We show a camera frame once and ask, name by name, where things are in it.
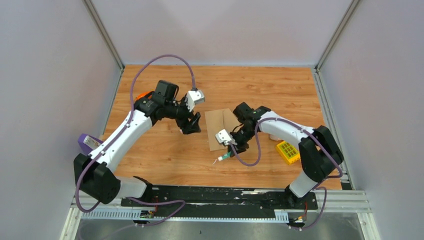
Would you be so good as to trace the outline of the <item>tan paper envelope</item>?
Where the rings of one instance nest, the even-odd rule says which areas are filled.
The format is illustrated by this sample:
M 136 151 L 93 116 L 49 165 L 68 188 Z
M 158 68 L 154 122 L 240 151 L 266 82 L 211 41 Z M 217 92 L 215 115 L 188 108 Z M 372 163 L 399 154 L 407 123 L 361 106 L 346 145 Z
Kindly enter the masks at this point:
M 241 123 L 229 108 L 206 111 L 204 116 L 209 142 L 209 150 L 213 152 L 226 149 L 225 146 L 222 146 L 218 143 L 216 134 L 223 129 L 227 130 L 228 132 L 233 132 L 234 128 L 239 126 Z

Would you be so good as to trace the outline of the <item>white green glue stick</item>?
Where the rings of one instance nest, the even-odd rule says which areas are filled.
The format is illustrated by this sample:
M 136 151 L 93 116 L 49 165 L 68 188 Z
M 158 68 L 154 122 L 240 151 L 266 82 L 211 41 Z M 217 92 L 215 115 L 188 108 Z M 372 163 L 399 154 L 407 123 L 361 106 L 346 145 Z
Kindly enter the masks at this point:
M 223 155 L 219 156 L 219 157 L 217 158 L 217 160 L 220 162 L 220 161 L 223 161 L 223 160 L 225 160 L 225 159 L 230 158 L 231 156 L 232 156 L 232 154 L 231 154 L 230 152 L 227 152 L 227 153 L 225 153 L 225 154 L 223 154 Z

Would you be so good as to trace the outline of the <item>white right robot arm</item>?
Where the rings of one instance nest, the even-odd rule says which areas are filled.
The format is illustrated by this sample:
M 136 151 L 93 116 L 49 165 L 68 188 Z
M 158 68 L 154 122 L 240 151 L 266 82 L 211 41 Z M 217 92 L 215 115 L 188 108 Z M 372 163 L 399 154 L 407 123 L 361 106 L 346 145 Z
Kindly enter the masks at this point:
M 286 204 L 298 209 L 306 201 L 305 195 L 326 179 L 333 171 L 343 176 L 340 165 L 344 155 L 332 132 L 326 126 L 309 127 L 290 121 L 265 106 L 256 109 L 240 103 L 233 114 L 241 124 L 237 131 L 229 133 L 231 142 L 228 151 L 239 158 L 249 148 L 252 138 L 258 139 L 260 132 L 270 134 L 292 145 L 300 154 L 302 171 L 287 187 Z

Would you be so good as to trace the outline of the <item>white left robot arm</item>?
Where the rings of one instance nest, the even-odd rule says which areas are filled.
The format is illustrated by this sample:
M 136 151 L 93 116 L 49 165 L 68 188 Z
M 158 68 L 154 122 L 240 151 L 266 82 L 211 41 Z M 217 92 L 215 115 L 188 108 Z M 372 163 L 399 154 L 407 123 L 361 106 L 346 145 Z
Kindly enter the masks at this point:
M 133 101 L 132 109 L 120 126 L 89 153 L 80 153 L 73 160 L 75 186 L 97 200 L 109 204 L 116 198 L 133 197 L 140 206 L 149 206 L 153 193 L 149 183 L 141 178 L 118 178 L 114 172 L 136 141 L 162 119 L 175 120 L 184 135 L 201 132 L 201 114 L 196 105 L 205 101 L 204 93 L 189 90 L 181 100 L 175 100 L 179 87 L 160 80 L 154 91 Z

